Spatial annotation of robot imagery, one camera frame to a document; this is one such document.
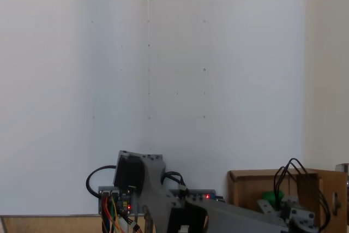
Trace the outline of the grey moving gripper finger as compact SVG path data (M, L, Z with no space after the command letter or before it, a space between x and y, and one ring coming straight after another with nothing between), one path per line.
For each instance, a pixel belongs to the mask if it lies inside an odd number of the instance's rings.
M257 204L260 207L262 213L271 215L271 216L280 216L281 212L276 211L273 206L269 203L269 201L265 199L259 199L257 200Z

